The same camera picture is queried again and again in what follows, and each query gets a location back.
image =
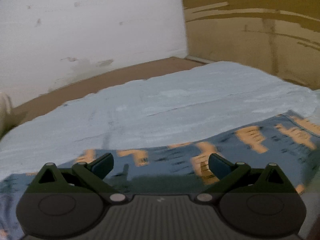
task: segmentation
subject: brown floor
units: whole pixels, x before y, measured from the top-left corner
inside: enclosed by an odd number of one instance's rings
[[[171,57],[117,69],[92,77],[41,95],[14,108],[13,113],[17,116],[16,125],[47,114],[66,101],[82,98],[107,87],[121,85],[132,80],[149,79],[182,70],[189,70],[202,65],[204,64]]]

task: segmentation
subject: folded cloth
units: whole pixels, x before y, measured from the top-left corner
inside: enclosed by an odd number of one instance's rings
[[[218,179],[208,169],[210,154],[253,168],[277,163],[299,193],[320,165],[320,126],[288,111],[196,142],[165,147],[109,150],[89,149],[76,162],[92,162],[105,153],[115,159],[104,181],[123,193],[196,193]],[[12,174],[0,182],[0,240],[22,236],[15,207],[35,173]]]

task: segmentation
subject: beige wall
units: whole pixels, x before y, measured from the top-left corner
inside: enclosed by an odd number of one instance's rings
[[[320,0],[183,0],[189,54],[320,89]]]

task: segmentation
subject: white wall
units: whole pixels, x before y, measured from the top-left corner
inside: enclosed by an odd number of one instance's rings
[[[0,0],[0,90],[14,106],[110,70],[186,55],[181,0]]]

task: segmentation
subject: circular disc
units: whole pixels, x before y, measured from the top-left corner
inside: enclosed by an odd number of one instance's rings
[[[25,234],[41,238],[68,238],[89,229],[100,218],[103,202],[87,193],[27,193],[16,215]]]
[[[282,237],[296,233],[306,215],[304,203],[294,193],[237,193],[234,190],[222,197],[219,208],[233,228],[255,237]]]

